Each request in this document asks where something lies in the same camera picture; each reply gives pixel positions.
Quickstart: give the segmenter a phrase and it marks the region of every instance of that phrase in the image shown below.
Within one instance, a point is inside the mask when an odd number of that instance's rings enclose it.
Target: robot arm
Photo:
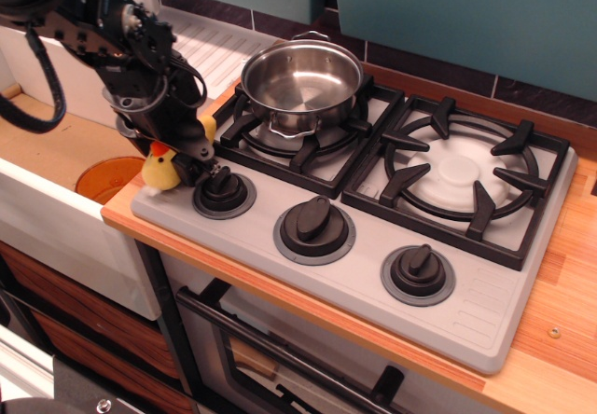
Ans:
[[[205,84],[172,49],[172,27],[142,5],[132,0],[0,0],[0,25],[25,31],[30,44],[41,46],[37,50],[44,50],[37,35],[54,38],[92,67],[104,82],[104,97],[118,114],[118,130],[144,155],[157,140],[181,155],[187,171],[196,174],[198,163],[205,170],[213,165],[213,146],[196,115],[206,98]],[[42,64],[49,63],[43,60],[43,51],[36,54]],[[50,125],[57,124],[64,111],[57,83],[57,78],[55,82],[49,78],[56,110]],[[23,120],[23,115],[7,109],[6,102],[0,104],[0,115],[9,121]],[[31,118],[28,123],[37,125],[38,119]],[[190,184],[195,178],[183,181]]]

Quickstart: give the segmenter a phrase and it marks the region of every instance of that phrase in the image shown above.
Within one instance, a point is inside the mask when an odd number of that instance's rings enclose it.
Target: pot rim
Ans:
[[[290,49],[290,48],[308,48],[308,47],[326,48],[330,51],[333,51],[336,54],[341,55],[342,57],[345,57],[346,60],[349,61],[354,66],[356,73],[357,73],[357,83],[354,86],[354,91],[352,94],[347,96],[345,99],[340,100],[336,103],[331,103],[328,106],[322,106],[321,108],[317,108],[317,109],[300,110],[300,111],[291,111],[291,110],[277,108],[277,107],[271,106],[269,104],[265,104],[265,103],[261,102],[259,99],[255,98],[255,96],[252,94],[250,89],[248,89],[248,87],[246,86],[247,76],[251,72],[250,70],[254,66],[254,64],[256,64],[257,62],[263,62],[263,61],[267,60],[267,58],[270,57],[271,54],[278,52],[279,50]],[[274,111],[276,113],[294,114],[294,115],[309,115],[311,113],[318,113],[321,111],[326,111],[326,110],[334,108],[340,104],[343,104],[347,100],[353,99],[354,96],[356,95],[356,92],[360,89],[361,85],[363,84],[364,79],[365,79],[365,71],[363,70],[363,64],[358,60],[358,58],[356,58],[356,56],[350,50],[348,50],[347,48],[344,48],[343,46],[339,46],[338,44],[335,44],[335,43],[332,43],[329,41],[321,41],[321,40],[316,40],[316,39],[293,39],[290,41],[285,41],[282,43],[274,44],[272,46],[269,46],[268,48],[264,48],[261,51],[259,51],[258,53],[254,54],[246,62],[246,64],[243,67],[243,71],[241,72],[241,85],[243,86],[243,90],[246,93],[249,100],[251,101],[251,103],[258,104],[258,105],[260,105],[264,108],[267,108],[270,111]]]

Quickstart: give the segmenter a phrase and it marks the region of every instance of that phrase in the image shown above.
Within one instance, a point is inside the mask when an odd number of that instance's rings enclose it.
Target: oven window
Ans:
[[[229,374],[244,388],[283,413],[357,414],[349,405],[315,381],[282,366],[240,339],[221,332]]]

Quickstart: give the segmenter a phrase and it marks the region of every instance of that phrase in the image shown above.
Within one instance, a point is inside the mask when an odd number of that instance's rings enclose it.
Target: white burner cap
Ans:
[[[437,207],[474,212],[473,184],[480,181],[497,207],[506,200],[510,186],[493,175],[504,162],[491,154],[491,145],[478,139],[451,136],[429,143],[429,151],[416,153],[408,166],[429,163],[431,170],[410,187],[420,199]]]

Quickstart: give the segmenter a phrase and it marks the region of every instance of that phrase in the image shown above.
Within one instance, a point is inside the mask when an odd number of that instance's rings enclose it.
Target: toy stove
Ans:
[[[568,142],[449,98],[405,101],[370,77],[347,121],[311,136],[270,132],[241,88],[215,118],[231,173],[143,189],[136,215],[480,372],[501,368],[576,168]]]

